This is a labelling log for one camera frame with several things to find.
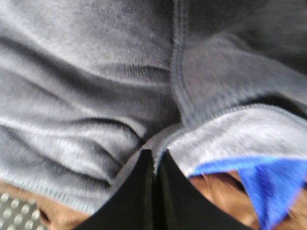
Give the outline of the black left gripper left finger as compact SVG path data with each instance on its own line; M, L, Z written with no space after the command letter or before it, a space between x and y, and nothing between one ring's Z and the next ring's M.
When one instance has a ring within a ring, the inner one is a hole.
M118 191L77 230L152 230L153 157L141 151L135 167Z

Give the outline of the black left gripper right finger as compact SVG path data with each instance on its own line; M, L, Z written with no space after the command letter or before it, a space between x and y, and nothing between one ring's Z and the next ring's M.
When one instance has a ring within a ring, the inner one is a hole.
M168 151L157 169L158 230L249 230L206 199L188 181Z

